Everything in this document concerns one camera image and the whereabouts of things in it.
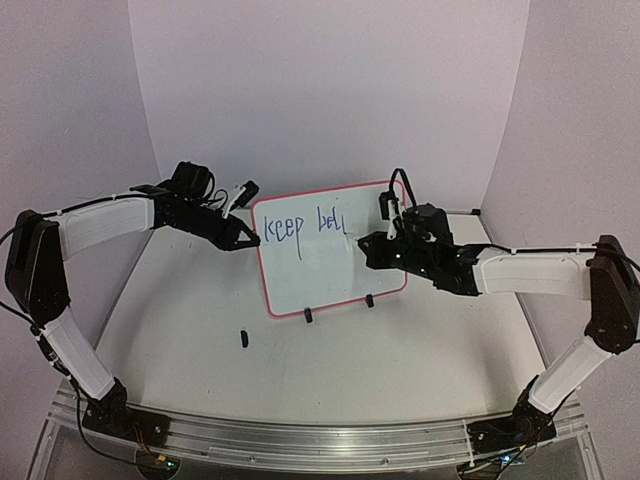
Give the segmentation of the pink framed whiteboard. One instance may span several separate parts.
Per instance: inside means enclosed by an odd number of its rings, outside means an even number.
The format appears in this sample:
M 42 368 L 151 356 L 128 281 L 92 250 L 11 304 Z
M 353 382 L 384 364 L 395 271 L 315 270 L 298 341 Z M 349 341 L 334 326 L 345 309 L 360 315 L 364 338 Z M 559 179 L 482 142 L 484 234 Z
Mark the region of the pink framed whiteboard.
M 387 190 L 386 181 L 369 182 L 262 199 L 251 207 L 272 317 L 300 315 L 306 307 L 367 294 L 375 298 L 406 287 L 406 273 L 367 268 L 358 246 L 344 240 L 387 230 L 378 202 Z

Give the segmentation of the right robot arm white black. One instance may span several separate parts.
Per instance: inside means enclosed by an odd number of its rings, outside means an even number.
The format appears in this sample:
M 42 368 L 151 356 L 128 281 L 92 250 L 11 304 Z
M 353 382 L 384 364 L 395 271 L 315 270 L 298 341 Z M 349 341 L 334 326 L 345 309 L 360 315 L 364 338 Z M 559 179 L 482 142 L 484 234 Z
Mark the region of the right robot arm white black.
M 583 331 L 519 394 L 511 412 L 471 423 L 477 453 L 533 445 L 555 436 L 563 403 L 607 360 L 637 341 L 637 265 L 610 235 L 587 247 L 506 248 L 489 243 L 447 244 L 390 239 L 374 232 L 358 239 L 366 265 L 425 278 L 458 296 L 513 294 L 578 303 L 588 318 Z

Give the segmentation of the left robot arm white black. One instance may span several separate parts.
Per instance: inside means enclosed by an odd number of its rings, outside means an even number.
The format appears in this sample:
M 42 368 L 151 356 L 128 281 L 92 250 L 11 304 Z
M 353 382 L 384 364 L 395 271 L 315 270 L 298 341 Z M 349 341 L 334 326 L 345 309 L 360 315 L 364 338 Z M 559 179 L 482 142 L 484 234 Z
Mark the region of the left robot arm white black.
M 78 399 L 86 400 L 81 429 L 140 447 L 161 447 L 170 419 L 131 406 L 126 387 L 82 333 L 72 309 L 69 261 L 106 242 L 164 227 L 204 239 L 221 251 L 259 246 L 259 236 L 234 213 L 257 196 L 258 185 L 248 180 L 222 198 L 216 198 L 214 186 L 207 167 L 181 161 L 158 184 L 47 213 L 24 210 L 2 236 L 10 244 L 4 276 L 16 302 L 10 311 L 28 323 L 47 362 Z

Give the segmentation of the aluminium front rail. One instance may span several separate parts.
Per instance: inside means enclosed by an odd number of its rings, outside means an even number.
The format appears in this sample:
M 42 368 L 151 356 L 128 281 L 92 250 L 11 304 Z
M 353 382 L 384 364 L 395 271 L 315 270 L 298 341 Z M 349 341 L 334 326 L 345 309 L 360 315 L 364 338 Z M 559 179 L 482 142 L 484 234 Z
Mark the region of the aluminium front rail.
M 47 414 L 28 479 L 44 478 L 54 440 L 62 426 L 76 429 L 76 394 L 64 383 Z M 150 450 L 180 459 L 290 473 L 380 473 L 466 464 L 477 468 L 486 459 L 515 465 L 534 447 L 577 438 L 579 459 L 589 479 L 601 479 L 591 435 L 577 399 L 571 397 L 554 417 L 556 436 L 538 440 L 530 450 L 489 447 L 489 433 L 471 434 L 475 423 L 494 425 L 498 415 L 444 421 L 380 425 L 303 425 L 241 421 L 177 413 L 132 404 L 145 417 L 143 433 Z

